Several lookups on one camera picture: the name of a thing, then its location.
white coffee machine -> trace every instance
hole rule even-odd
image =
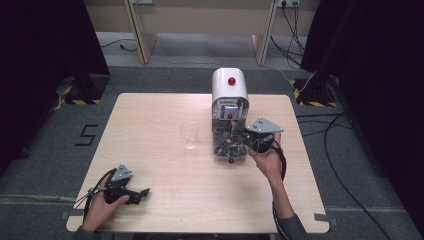
[[[244,160],[247,147],[237,127],[245,127],[249,98],[243,72],[219,68],[212,76],[212,132],[215,160]]]

black cable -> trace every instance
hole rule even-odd
[[[350,120],[341,121],[339,123],[333,124],[333,126],[334,127],[342,127],[342,128],[346,128],[346,129],[353,129],[353,127],[347,127],[347,126],[341,125],[342,123],[347,122],[347,121],[350,121]],[[298,123],[306,123],[306,122],[317,122],[317,123],[330,124],[329,122],[319,121],[319,120],[305,120],[305,121],[299,121]],[[322,133],[322,132],[325,132],[325,131],[326,131],[326,129],[321,130],[321,131],[317,131],[317,132],[308,133],[308,134],[303,134],[302,137],[312,136],[312,135],[319,134],[319,133]]]
[[[119,39],[119,40],[116,40],[116,41],[110,42],[110,43],[108,43],[108,44],[106,44],[106,45],[102,45],[102,46],[100,46],[100,47],[104,48],[104,47],[110,46],[110,45],[112,45],[112,44],[114,44],[114,43],[117,43],[117,42],[120,42],[120,41],[135,41],[135,40],[134,40],[134,39],[127,39],[127,38],[123,38],[123,39]]]
[[[322,116],[338,116],[340,114],[344,114],[345,112],[341,113],[323,113],[323,114],[308,114],[308,115],[298,115],[296,118],[303,118],[303,117],[322,117]]]
[[[368,212],[368,210],[353,196],[353,194],[347,189],[346,185],[342,182],[341,178],[339,177],[338,173],[336,172],[336,169],[333,166],[333,163],[331,161],[330,155],[328,153],[328,149],[327,149],[327,135],[328,135],[328,130],[332,127],[332,125],[334,124],[334,122],[337,121],[337,119],[339,117],[343,116],[344,114],[345,113],[341,113],[337,117],[335,117],[333,119],[333,121],[331,121],[331,123],[327,127],[327,129],[325,130],[325,133],[324,133],[324,150],[325,150],[325,155],[327,157],[328,163],[330,164],[331,170],[333,171],[335,177],[337,178],[337,181],[340,183],[340,185],[343,187],[343,189],[346,191],[346,193],[349,194],[349,196],[352,198],[352,200],[355,201],[356,204],[365,212],[365,214],[367,214],[368,217],[375,223],[375,225],[377,225],[377,227],[381,230],[381,232],[384,234],[384,236],[386,236],[386,238],[390,240],[391,239],[390,236],[386,233],[386,231],[383,229],[383,227]]]
[[[296,39],[298,40],[298,46],[299,46],[299,50],[303,55],[303,51],[305,50],[305,48],[303,47],[302,43],[299,40],[299,36],[297,35],[297,23],[299,22],[299,15],[300,15],[300,9],[299,9],[299,4],[297,2],[293,3],[295,5],[295,18],[294,18],[294,32],[296,35]]]
[[[274,41],[274,38],[272,37],[272,36],[270,36],[270,39],[271,39],[271,41],[274,43],[274,45],[275,45],[275,47],[277,48],[277,50],[281,53],[281,54],[283,54],[283,56],[285,56],[286,58],[287,58],[287,62],[288,62],[288,60],[290,59],[290,61],[292,61],[293,63],[295,63],[296,65],[298,65],[298,66],[300,66],[300,63],[296,60],[296,59],[294,59],[292,56],[290,56],[289,55],[289,53],[292,53],[292,52],[290,52],[290,51],[287,51],[287,50],[285,50],[284,48],[282,48],[282,47],[280,47],[275,41]]]
[[[128,52],[135,52],[135,51],[137,51],[137,48],[136,49],[128,49],[128,48],[126,48],[126,47],[124,47],[124,45],[119,45],[119,47],[121,48],[121,49],[125,49],[125,50],[127,50]]]
[[[291,25],[291,23],[290,23],[290,21],[289,21],[289,19],[287,18],[287,15],[286,15],[286,12],[284,11],[284,7],[282,8],[283,9],[283,15],[284,15],[284,18],[286,19],[286,21],[287,21],[287,24],[289,25],[289,27],[290,27],[290,31],[292,32],[292,34],[293,34],[293,36],[292,36],[292,39],[294,39],[295,40],[295,42],[299,45],[299,46],[302,46],[302,44],[300,43],[300,41],[299,41],[299,38],[298,38],[298,36],[297,36],[297,32],[295,32],[294,30],[293,30],[293,27],[292,27],[292,25]],[[296,20],[296,18],[298,18],[298,16],[297,16],[297,10],[296,9],[298,9],[298,8],[295,8],[295,24],[296,24],[296,29],[297,29],[297,20]]]
[[[299,57],[302,57],[302,56],[303,56],[302,54],[295,53],[295,52],[290,52],[290,51],[287,51],[286,49],[282,48],[280,45],[278,45],[278,44],[275,42],[275,40],[274,40],[274,38],[273,38],[272,36],[270,36],[269,38],[270,38],[270,39],[271,39],[271,41],[274,43],[274,45],[275,45],[275,47],[276,47],[277,49],[281,49],[281,50],[284,52],[284,56],[285,56],[287,53],[289,53],[289,54],[293,54],[293,55],[296,55],[296,56],[299,56]]]
[[[103,177],[102,178],[100,178],[100,180],[97,182],[97,184],[96,184],[96,186],[94,187],[94,188],[92,188],[92,191],[90,192],[88,192],[88,195],[87,195],[87,200],[86,200],[86,202],[85,202],[85,208],[84,208],[84,215],[83,215],[83,219],[85,219],[85,217],[87,216],[87,214],[88,214],[88,210],[90,209],[90,204],[91,204],[91,200],[93,199],[93,197],[94,197],[94,191],[96,191],[98,188],[99,188],[99,185],[100,185],[100,183],[102,183],[102,181],[103,181],[103,179],[105,179],[105,177],[107,177],[107,175],[109,175],[109,174],[112,174],[112,173],[114,173],[116,171],[116,168],[114,168],[114,169],[112,169],[112,170],[109,170],[107,173],[105,173],[105,175],[103,175]]]

red button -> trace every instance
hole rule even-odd
[[[228,84],[230,84],[230,85],[236,84],[236,79],[235,78],[229,78],[228,79]]]

gray carpet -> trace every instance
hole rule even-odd
[[[63,212],[72,206],[114,103],[124,92],[211,93],[213,68],[110,67],[111,79],[98,105],[62,105],[39,129],[29,146],[29,157],[12,162],[0,179],[0,239],[70,239]],[[335,116],[301,117],[344,112],[347,108],[305,107],[296,104],[291,85],[274,70],[243,70],[249,94],[290,96],[319,191],[331,222],[326,234],[311,239],[386,239],[376,224],[361,210],[338,182],[326,158],[324,132]],[[300,71],[286,71],[287,77],[305,78]],[[392,239],[422,239],[403,209],[387,179],[373,167],[348,115],[327,135],[331,163],[351,194],[369,210]],[[96,135],[91,146],[75,146]],[[34,200],[9,195],[63,197]],[[115,234],[115,239],[132,239],[132,234]]]

power outlet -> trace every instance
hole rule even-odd
[[[283,1],[286,2],[286,8],[295,8],[299,7],[300,0],[277,0],[277,7],[283,7]]]

